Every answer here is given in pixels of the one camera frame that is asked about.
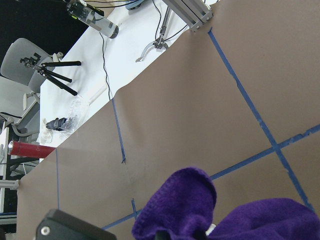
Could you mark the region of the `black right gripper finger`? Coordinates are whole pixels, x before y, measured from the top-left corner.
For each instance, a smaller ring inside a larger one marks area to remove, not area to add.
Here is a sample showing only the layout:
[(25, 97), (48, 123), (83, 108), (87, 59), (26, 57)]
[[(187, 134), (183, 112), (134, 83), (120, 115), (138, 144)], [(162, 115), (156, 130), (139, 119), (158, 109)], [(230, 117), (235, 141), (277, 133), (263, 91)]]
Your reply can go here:
[(106, 230), (59, 209), (51, 209), (36, 228), (35, 240), (115, 240)]

